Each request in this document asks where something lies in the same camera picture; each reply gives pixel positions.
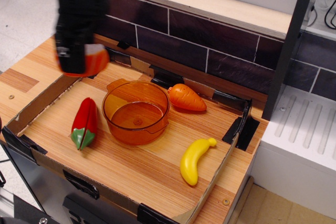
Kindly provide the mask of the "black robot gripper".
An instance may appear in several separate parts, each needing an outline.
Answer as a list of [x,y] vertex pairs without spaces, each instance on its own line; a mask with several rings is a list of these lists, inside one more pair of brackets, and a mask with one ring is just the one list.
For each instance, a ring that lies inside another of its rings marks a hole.
[[86,70],[84,44],[93,43],[97,23],[108,9],[108,0],[58,0],[56,52],[65,73],[83,74]]

